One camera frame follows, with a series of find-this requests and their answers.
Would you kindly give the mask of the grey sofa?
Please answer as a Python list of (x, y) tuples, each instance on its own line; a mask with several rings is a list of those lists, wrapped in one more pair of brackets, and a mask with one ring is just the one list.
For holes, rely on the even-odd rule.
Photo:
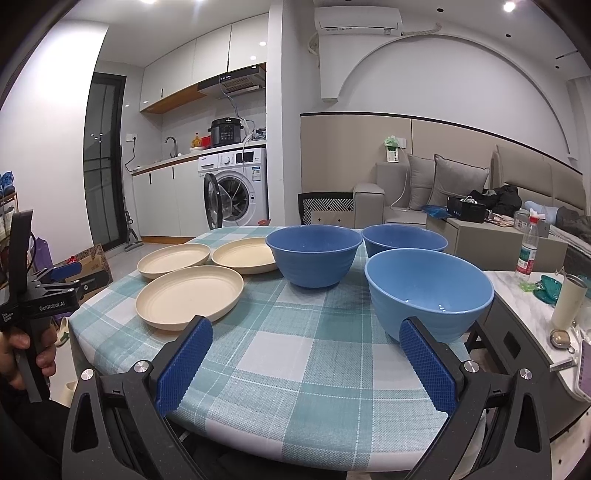
[[(497, 145), (484, 187), (506, 185), (517, 188), (523, 202), (533, 201), (552, 207), (566, 207), (584, 214), (587, 195), (583, 176), (568, 166), (531, 152)], [(422, 207), (432, 199), (436, 162), (405, 152), (398, 163), (376, 164), (376, 181), (353, 187), (353, 225), (365, 228), (382, 223), (425, 226)]]

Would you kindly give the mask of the cream plate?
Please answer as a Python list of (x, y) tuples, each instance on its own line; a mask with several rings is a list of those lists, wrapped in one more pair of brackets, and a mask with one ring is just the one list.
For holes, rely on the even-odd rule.
[(277, 269), (273, 252), (261, 237), (231, 241), (214, 250), (211, 261), (242, 275), (269, 273)]
[(195, 316), (215, 322), (242, 296), (242, 275), (221, 266), (195, 266), (149, 282), (135, 299), (137, 315), (148, 325), (179, 332)]
[(162, 275), (207, 263), (211, 249), (204, 244), (179, 244), (161, 248), (145, 255), (137, 263), (137, 270), (148, 280)]

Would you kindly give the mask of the white air conditioner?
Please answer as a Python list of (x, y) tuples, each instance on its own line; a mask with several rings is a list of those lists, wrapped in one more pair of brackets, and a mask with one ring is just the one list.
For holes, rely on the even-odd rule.
[(315, 28), (325, 35), (400, 36), (403, 20), (400, 10), (381, 6), (327, 6), (315, 8)]

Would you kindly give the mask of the kitchen faucet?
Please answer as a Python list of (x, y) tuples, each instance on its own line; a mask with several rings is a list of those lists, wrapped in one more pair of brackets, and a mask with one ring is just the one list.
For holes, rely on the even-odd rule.
[(176, 138), (174, 138), (173, 136), (168, 136), (165, 141), (165, 144), (171, 143), (171, 150), (169, 152), (169, 157), (170, 158), (175, 158), (178, 156), (178, 146), (177, 146), (177, 141)]

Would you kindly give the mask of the purple bag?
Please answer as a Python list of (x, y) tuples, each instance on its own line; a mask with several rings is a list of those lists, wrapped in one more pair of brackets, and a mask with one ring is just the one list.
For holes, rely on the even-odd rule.
[(53, 260), (47, 241), (41, 237), (35, 239), (34, 268), (36, 271), (53, 267)]

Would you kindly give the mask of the white washing machine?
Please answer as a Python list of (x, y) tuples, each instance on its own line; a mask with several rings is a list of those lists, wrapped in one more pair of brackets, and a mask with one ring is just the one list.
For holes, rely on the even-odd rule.
[(198, 160), (207, 225), (259, 226), (270, 222), (266, 147), (208, 154)]

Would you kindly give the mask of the black framed glass door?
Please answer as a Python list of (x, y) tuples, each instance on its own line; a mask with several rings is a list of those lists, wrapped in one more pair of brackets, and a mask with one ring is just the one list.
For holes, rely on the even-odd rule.
[(125, 78), (95, 73), (88, 95), (83, 146), (87, 216), (94, 244), (105, 251), (125, 242), (121, 117)]

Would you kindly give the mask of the grey cushion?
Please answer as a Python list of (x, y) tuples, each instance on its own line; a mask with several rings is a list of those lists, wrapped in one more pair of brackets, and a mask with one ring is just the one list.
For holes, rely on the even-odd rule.
[(435, 180), (436, 163), (415, 155), (408, 156), (410, 165), (410, 201), (409, 208), (421, 210), (430, 200)]
[(488, 185), (488, 167), (468, 165), (440, 154), (434, 155), (434, 161), (434, 184), (428, 205), (446, 206), (449, 197), (464, 198), (473, 190), (482, 191)]

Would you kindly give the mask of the dark blue bowl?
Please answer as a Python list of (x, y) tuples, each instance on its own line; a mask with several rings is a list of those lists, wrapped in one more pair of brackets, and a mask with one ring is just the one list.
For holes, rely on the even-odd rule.
[(337, 285), (351, 269), (362, 243), (358, 231), (322, 224), (284, 227), (266, 236), (283, 277), (308, 289)]

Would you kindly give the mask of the white upper kitchen cabinets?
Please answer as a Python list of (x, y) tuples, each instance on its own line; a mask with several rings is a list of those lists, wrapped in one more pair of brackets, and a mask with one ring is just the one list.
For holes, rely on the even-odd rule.
[(139, 107), (163, 114), (207, 97), (197, 83), (267, 62), (269, 16), (257, 15), (197, 37), (149, 64), (143, 72)]

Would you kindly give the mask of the beige low cabinet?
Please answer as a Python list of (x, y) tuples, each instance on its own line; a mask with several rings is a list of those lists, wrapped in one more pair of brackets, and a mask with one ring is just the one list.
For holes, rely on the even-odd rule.
[[(445, 252), (469, 261), (483, 271), (514, 271), (523, 233), (514, 227), (427, 217), (426, 228), (448, 240)], [(563, 267), (568, 244), (557, 238), (541, 238), (534, 272), (554, 272)]]

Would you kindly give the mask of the teal checked tablecloth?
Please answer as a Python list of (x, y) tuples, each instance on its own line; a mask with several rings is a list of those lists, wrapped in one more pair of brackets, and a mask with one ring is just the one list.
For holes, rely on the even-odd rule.
[[(446, 415), (379, 324), (358, 249), (337, 285), (304, 289), (279, 271), (242, 276), (232, 310), (171, 419), (260, 457), (336, 471), (414, 467)], [(176, 332), (145, 323), (132, 273), (86, 301), (70, 334), (88, 364), (121, 373), (155, 357)]]

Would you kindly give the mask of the cardboard box on floor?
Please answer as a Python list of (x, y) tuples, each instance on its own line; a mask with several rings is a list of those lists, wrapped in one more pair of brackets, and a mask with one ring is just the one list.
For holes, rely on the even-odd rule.
[(80, 303), (89, 300), (100, 291), (104, 290), (113, 281), (106, 254), (101, 244), (96, 244), (89, 249), (74, 254), (70, 258), (57, 263), (56, 266), (61, 266), (70, 262), (80, 262), (82, 265), (82, 271), (80, 274), (66, 279), (66, 282), (79, 280), (80, 283), (83, 284), (87, 280), (95, 281), (93, 285), (90, 285), (84, 291)]

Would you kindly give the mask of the black device on cabinet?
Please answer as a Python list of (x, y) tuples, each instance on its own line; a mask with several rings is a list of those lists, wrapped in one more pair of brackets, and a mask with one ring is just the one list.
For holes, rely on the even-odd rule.
[(488, 213), (486, 206), (472, 197), (451, 196), (447, 200), (446, 208), (450, 217), (472, 223), (484, 223)]

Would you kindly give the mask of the light blue bowl front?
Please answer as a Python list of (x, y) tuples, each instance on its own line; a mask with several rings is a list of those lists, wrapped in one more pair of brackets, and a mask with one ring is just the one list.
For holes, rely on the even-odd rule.
[(406, 248), (375, 254), (365, 265), (370, 300), (394, 340), (418, 318), (438, 341), (459, 340), (492, 303), (495, 290), (470, 262), (443, 252)]

